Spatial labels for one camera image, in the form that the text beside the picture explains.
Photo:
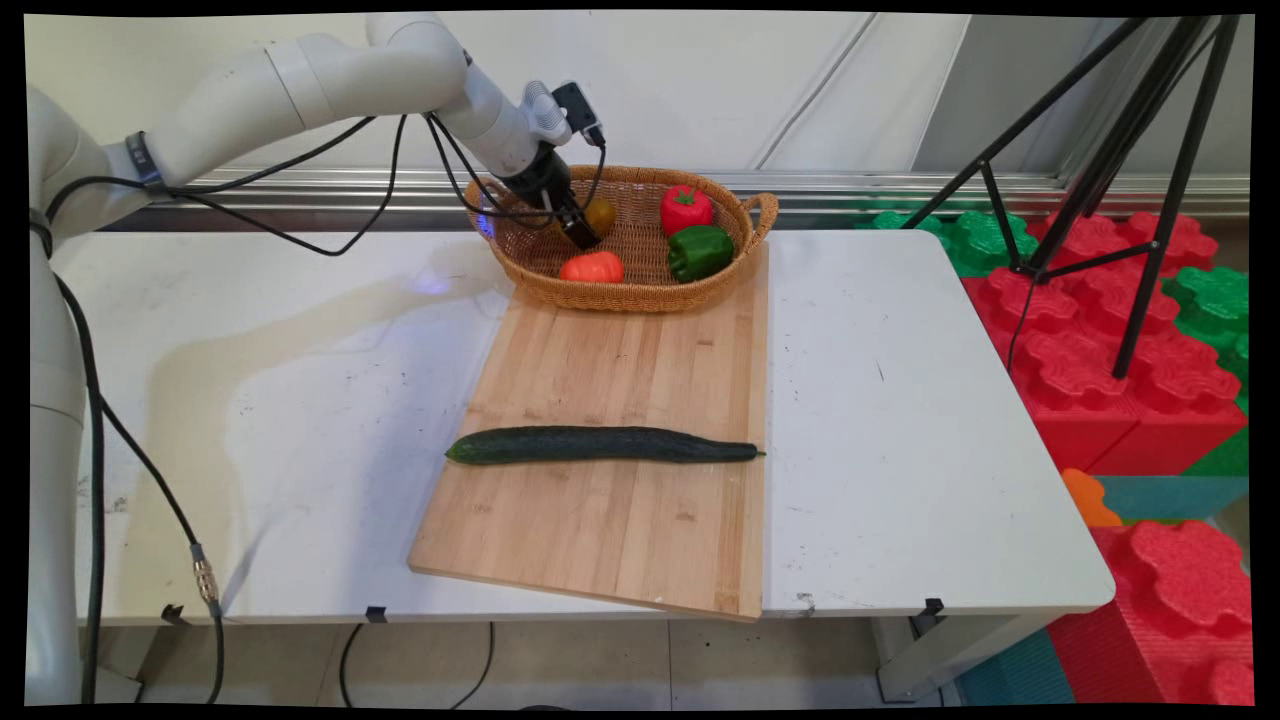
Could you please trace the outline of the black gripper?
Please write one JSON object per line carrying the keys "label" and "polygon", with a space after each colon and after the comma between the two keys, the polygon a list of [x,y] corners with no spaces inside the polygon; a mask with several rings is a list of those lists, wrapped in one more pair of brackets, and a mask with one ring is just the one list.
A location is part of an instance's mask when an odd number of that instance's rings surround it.
{"label": "black gripper", "polygon": [[524,217],[558,218],[559,229],[579,250],[590,251],[603,242],[595,223],[600,218],[599,204],[576,199],[570,168],[553,145],[539,143],[524,170],[497,179],[532,209]]}

